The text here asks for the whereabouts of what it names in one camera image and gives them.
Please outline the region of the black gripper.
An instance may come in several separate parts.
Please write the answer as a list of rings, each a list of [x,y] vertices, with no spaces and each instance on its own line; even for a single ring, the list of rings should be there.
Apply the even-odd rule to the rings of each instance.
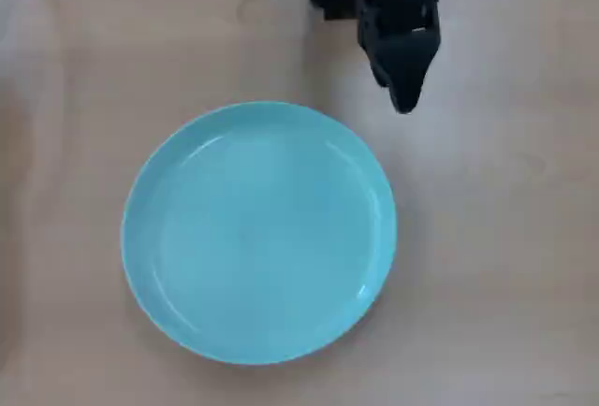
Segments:
[[[358,44],[373,77],[387,88],[395,110],[416,107],[429,67],[441,43],[438,0],[357,0]],[[382,44],[382,68],[372,47]]]

